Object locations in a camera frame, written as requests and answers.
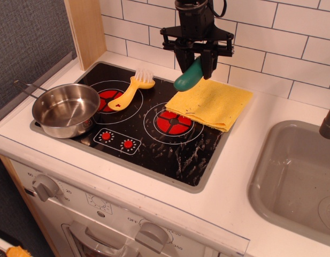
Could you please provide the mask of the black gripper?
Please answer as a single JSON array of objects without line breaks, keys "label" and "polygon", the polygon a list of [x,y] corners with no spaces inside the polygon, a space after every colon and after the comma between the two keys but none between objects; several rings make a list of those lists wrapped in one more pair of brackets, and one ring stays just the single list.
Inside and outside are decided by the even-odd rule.
[{"label": "black gripper", "polygon": [[217,14],[212,6],[177,6],[180,25],[162,28],[163,48],[174,50],[182,73],[185,73],[195,60],[194,53],[201,53],[203,77],[208,80],[217,67],[218,56],[233,55],[232,39],[234,35],[218,28],[215,17],[222,17],[226,12]]}]

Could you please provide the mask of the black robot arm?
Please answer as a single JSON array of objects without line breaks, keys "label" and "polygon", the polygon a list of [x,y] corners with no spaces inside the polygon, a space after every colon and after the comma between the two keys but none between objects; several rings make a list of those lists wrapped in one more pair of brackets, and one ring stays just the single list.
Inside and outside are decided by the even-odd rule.
[{"label": "black robot arm", "polygon": [[224,1],[221,14],[213,8],[213,1],[175,1],[179,12],[180,25],[162,28],[163,49],[174,51],[179,67],[186,72],[193,64],[195,54],[200,54],[204,79],[209,79],[217,67],[219,56],[233,55],[234,34],[218,28],[215,17],[225,15],[227,2]]}]

